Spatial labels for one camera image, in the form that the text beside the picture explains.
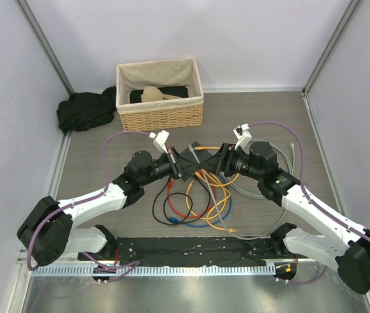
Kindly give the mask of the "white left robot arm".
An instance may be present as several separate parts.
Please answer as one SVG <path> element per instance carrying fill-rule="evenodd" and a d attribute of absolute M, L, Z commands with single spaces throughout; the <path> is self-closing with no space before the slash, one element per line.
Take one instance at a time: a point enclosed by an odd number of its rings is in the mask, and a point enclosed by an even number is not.
<path fill-rule="evenodd" d="M 38 201 L 17 237 L 27 249 L 27 266 L 34 271 L 65 254 L 78 254 L 81 260 L 115 257 L 117 240 L 103 225 L 89 229 L 78 226 L 110 211 L 134 204 L 144 195 L 144 187 L 164 177 L 185 179 L 199 169 L 196 160 L 184 158 L 173 148 L 157 159 L 147 151 L 133 154 L 123 173 L 100 190 L 72 198 Z"/>

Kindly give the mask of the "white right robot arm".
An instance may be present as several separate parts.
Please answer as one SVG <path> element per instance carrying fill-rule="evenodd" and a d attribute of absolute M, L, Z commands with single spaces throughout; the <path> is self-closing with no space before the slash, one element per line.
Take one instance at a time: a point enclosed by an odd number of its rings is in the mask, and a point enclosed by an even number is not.
<path fill-rule="evenodd" d="M 281 169 L 268 142 L 252 143 L 247 153 L 223 144 L 215 155 L 199 161 L 198 167 L 256 180 L 266 199 L 298 215 L 320 233 L 311 235 L 286 223 L 273 234 L 270 248 L 274 255 L 306 256 L 336 271 L 356 293 L 364 295 L 370 290 L 370 228 L 341 215 Z"/>

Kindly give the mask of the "black network switch box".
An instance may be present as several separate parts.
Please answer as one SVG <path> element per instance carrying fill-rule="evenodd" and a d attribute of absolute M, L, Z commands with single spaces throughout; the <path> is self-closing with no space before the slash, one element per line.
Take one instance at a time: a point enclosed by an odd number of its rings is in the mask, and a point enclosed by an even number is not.
<path fill-rule="evenodd" d="M 213 157 L 219 150 L 219 147 L 212 149 L 197 149 L 198 147 L 203 146 L 197 141 L 193 142 L 191 146 L 193 147 L 193 151 L 197 155 L 200 163 Z M 181 179 L 183 181 L 188 180 L 197 170 L 199 170 L 198 162 L 188 147 L 178 152 L 178 161 L 182 175 Z"/>

